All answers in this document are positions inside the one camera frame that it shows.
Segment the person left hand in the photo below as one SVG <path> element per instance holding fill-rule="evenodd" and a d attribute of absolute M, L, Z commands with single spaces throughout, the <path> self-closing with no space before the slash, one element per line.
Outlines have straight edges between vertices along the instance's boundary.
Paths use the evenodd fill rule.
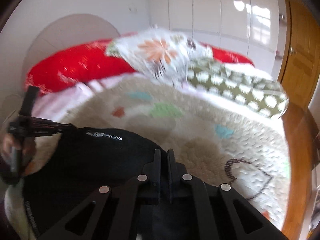
<path fill-rule="evenodd" d="M 27 137 L 23 144 L 12 134 L 6 133 L 1 142 L 1 179 L 7 185 L 17 184 L 19 178 L 11 172 L 12 162 L 15 160 L 14 152 L 22 151 L 21 174 L 36 153 L 34 137 Z"/>

